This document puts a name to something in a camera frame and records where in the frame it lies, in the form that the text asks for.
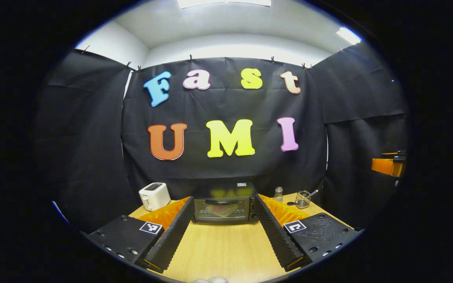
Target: wooden table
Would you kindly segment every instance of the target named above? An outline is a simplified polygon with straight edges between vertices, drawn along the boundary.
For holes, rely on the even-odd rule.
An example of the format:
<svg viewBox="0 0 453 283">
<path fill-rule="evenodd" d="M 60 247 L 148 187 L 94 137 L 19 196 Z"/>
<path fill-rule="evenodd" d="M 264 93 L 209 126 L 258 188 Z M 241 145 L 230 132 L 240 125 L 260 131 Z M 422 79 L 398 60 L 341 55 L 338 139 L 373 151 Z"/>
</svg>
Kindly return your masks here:
<svg viewBox="0 0 453 283">
<path fill-rule="evenodd" d="M 295 201 L 295 198 L 296 193 L 284 195 L 283 203 Z M 327 213 L 312 202 L 302 211 L 309 216 Z M 147 213 L 149 211 L 141 206 L 129 216 L 137 218 Z M 187 283 L 214 276 L 224 277 L 232 283 L 257 283 L 288 273 L 277 261 L 260 222 L 204 225 L 190 221 L 169 268 L 162 275 Z"/>
</svg>

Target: black curtain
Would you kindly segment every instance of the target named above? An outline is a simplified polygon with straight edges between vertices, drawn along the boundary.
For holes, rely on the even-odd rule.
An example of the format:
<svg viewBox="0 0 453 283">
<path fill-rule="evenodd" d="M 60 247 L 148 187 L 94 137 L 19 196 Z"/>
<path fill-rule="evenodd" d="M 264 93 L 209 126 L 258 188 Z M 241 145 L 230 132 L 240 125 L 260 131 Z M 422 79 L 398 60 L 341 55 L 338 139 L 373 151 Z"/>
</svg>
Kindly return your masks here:
<svg viewBox="0 0 453 283">
<path fill-rule="evenodd" d="M 257 68 L 263 85 L 244 89 L 241 71 Z M 207 70 L 211 87 L 207 90 L 184 88 L 183 80 L 191 70 Z M 290 93 L 280 74 L 290 70 L 298 77 L 301 93 Z M 156 75 L 171 72 L 169 98 L 151 107 L 144 83 Z M 278 118 L 295 119 L 296 151 L 283 152 Z M 165 182 L 172 199 L 191 195 L 199 182 L 252 181 L 259 193 L 271 196 L 277 186 L 284 193 L 322 187 L 326 170 L 326 129 L 309 70 L 301 66 L 259 59 L 194 59 L 166 63 L 134 72 L 123 108 L 122 140 L 124 157 L 134 192 L 151 182 Z M 221 120 L 231 132 L 237 120 L 250 119 L 255 154 L 209 158 L 210 131 L 205 124 Z M 170 126 L 185 123 L 184 152 L 178 159 L 163 161 L 150 151 L 148 127 L 162 124 L 164 148 L 174 148 Z"/>
<path fill-rule="evenodd" d="M 397 180 L 373 171 L 372 158 L 408 149 L 403 91 L 387 64 L 364 43 L 321 61 L 311 75 L 329 143 L 322 208 L 363 228 L 395 192 Z"/>
<path fill-rule="evenodd" d="M 74 50 L 39 95 L 34 143 L 43 189 L 86 233 L 138 207 L 120 140 L 129 72 L 121 63 Z"/>
</svg>

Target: toaster oven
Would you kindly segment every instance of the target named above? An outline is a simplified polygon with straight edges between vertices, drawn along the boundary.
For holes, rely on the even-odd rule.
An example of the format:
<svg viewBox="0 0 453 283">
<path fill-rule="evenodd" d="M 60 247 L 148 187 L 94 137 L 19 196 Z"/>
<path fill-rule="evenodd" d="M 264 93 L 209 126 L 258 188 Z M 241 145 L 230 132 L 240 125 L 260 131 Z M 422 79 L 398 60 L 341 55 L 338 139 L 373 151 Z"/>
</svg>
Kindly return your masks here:
<svg viewBox="0 0 453 283">
<path fill-rule="evenodd" d="M 256 190 L 252 183 L 200 184 L 193 197 L 192 221 L 209 224 L 243 224 L 257 221 Z"/>
</svg>

